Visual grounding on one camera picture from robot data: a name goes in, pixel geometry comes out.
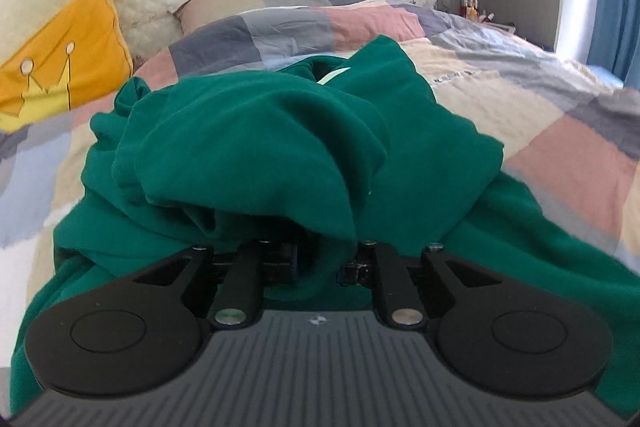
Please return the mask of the green sweatshirt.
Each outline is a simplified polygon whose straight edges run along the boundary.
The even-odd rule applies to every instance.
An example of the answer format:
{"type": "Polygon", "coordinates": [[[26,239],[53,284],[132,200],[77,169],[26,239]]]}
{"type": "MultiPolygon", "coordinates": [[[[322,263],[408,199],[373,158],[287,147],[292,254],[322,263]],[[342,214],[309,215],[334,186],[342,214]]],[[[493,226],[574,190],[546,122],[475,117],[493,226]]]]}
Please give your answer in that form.
{"type": "Polygon", "coordinates": [[[438,242],[600,314],[614,351],[597,394],[620,415],[638,411],[637,275],[544,217],[502,171],[502,144],[439,105],[394,40],[160,90],[134,77],[90,127],[85,193],[54,230],[54,277],[24,326],[188,247],[224,253],[289,225],[318,237],[319,256],[268,303],[361,310],[368,295],[335,284],[359,242],[410,256],[438,242]]]}

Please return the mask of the checkered patchwork duvet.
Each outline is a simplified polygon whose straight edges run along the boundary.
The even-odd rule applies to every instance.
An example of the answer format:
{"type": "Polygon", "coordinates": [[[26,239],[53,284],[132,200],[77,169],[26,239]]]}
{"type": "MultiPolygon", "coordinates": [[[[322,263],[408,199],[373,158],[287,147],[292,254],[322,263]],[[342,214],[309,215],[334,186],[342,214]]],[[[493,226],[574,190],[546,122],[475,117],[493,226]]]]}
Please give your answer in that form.
{"type": "MultiPolygon", "coordinates": [[[[1,138],[1,248],[33,251],[85,193],[81,173],[96,142],[90,122],[120,88],[152,90],[183,78],[277,72],[314,56],[349,58],[378,37],[394,40],[439,105],[503,146],[502,171],[524,183],[544,217],[628,269],[639,266],[639,95],[582,64],[430,9],[384,0],[251,10],[165,46],[115,91],[1,138]]],[[[284,239],[319,256],[299,225],[252,239],[284,239]]]]}

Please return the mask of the bottles on nightstand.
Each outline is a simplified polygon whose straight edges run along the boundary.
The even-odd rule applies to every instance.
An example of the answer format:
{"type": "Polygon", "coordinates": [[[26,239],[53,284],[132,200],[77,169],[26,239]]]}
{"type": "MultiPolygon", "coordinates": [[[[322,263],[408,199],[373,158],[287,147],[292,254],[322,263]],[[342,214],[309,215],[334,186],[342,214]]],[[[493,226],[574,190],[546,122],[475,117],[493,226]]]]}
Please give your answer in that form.
{"type": "Polygon", "coordinates": [[[480,10],[478,0],[461,0],[459,15],[467,20],[472,20],[472,22],[481,24],[493,23],[495,20],[494,13],[486,13],[485,11],[480,10]]]}

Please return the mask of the yellow crown cushion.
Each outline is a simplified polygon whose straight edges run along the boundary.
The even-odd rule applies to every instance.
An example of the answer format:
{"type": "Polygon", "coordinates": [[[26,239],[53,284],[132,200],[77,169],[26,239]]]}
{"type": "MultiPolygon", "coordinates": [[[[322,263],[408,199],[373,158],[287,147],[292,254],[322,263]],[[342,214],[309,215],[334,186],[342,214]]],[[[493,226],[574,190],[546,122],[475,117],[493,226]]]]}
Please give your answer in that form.
{"type": "Polygon", "coordinates": [[[102,98],[134,72],[114,0],[72,0],[1,65],[1,131],[102,98]]]}

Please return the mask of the blue curtain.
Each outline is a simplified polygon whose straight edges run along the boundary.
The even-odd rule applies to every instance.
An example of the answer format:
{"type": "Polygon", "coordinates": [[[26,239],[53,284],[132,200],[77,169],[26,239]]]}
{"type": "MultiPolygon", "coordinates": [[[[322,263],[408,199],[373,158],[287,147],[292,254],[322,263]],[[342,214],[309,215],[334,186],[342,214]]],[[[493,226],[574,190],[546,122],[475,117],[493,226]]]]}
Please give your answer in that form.
{"type": "Polygon", "coordinates": [[[598,0],[588,63],[639,89],[639,0],[598,0]]]}

